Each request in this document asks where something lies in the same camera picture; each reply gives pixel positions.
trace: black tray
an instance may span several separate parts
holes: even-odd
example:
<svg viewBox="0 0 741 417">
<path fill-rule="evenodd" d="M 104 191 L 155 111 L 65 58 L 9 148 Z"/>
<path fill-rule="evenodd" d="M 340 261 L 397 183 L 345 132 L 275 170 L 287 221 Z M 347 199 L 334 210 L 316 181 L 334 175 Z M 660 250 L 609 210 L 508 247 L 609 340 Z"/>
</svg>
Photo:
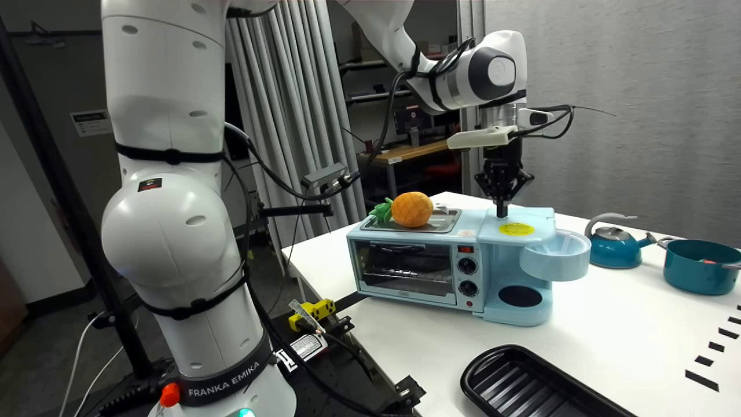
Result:
<svg viewBox="0 0 741 417">
<path fill-rule="evenodd" d="M 494 347 L 473 359 L 461 389 L 491 417 L 633 416 L 521 346 Z"/>
</svg>

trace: yellow object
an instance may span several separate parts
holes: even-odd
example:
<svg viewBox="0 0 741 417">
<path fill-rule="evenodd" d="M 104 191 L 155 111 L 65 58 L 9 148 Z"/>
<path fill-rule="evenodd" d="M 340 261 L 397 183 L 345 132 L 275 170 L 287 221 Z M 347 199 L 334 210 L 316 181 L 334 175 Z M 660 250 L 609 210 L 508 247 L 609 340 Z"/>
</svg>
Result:
<svg viewBox="0 0 741 417">
<path fill-rule="evenodd" d="M 395 226 L 419 230 L 433 217 L 433 199 L 425 192 L 404 192 L 391 205 L 391 221 Z"/>
<path fill-rule="evenodd" d="M 508 236 L 531 236 L 535 230 L 525 223 L 505 223 L 501 226 L 501 233 Z"/>
<path fill-rule="evenodd" d="M 329 316 L 334 316 L 338 312 L 332 300 L 320 300 L 316 303 L 314 301 L 304 301 L 302 309 L 307 314 L 311 314 L 317 323 L 327 321 Z M 302 323 L 302 316 L 296 316 L 296 314 L 287 317 L 287 327 L 293 332 L 302 332 L 298 323 Z"/>
</svg>

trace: toaster oven window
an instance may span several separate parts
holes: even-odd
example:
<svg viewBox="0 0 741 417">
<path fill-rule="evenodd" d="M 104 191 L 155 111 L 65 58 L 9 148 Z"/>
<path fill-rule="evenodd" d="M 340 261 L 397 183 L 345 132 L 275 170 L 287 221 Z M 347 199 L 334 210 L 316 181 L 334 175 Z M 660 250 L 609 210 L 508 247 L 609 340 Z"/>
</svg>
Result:
<svg viewBox="0 0 741 417">
<path fill-rule="evenodd" d="M 356 244 L 356 256 L 366 285 L 433 296 L 455 292 L 450 247 Z"/>
</svg>

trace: toaster oven knob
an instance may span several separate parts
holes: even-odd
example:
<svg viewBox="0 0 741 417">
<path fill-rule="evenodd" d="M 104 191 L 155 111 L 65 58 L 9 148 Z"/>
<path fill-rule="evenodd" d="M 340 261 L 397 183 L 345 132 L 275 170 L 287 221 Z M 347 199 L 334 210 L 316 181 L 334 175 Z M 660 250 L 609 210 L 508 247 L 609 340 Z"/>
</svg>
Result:
<svg viewBox="0 0 741 417">
<path fill-rule="evenodd" d="M 458 270 L 471 277 L 477 271 L 477 263 L 473 263 L 471 257 L 458 261 Z"/>
<path fill-rule="evenodd" d="M 458 292 L 465 294 L 465 296 L 474 296 L 480 292 L 480 288 L 474 284 L 471 284 L 471 280 L 464 280 L 458 285 Z"/>
</svg>

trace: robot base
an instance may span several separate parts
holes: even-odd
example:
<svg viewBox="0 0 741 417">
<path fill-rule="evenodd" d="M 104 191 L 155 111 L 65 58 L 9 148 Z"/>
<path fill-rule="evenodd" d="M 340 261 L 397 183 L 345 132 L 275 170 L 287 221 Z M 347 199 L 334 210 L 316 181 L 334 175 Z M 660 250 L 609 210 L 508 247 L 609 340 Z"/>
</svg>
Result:
<svg viewBox="0 0 741 417">
<path fill-rule="evenodd" d="M 148 417 L 257 417 L 257 416 L 271 416 L 271 417 L 293 417 L 296 416 L 296 395 L 286 382 L 279 366 L 266 366 L 257 380 L 248 389 L 236 393 L 234 397 L 228 397 L 222 402 L 188 409 L 188 405 L 155 405 Z"/>
</svg>

